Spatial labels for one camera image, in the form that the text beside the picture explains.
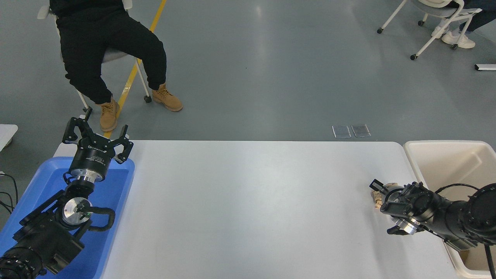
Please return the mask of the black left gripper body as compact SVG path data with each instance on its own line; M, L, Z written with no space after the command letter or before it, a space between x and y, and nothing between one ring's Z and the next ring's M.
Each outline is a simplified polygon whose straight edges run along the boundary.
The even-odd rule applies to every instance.
M78 141L77 146L76 155L69 168L71 176L105 179L110 161L115 156L110 140L100 135L96 135L94 139L83 137Z

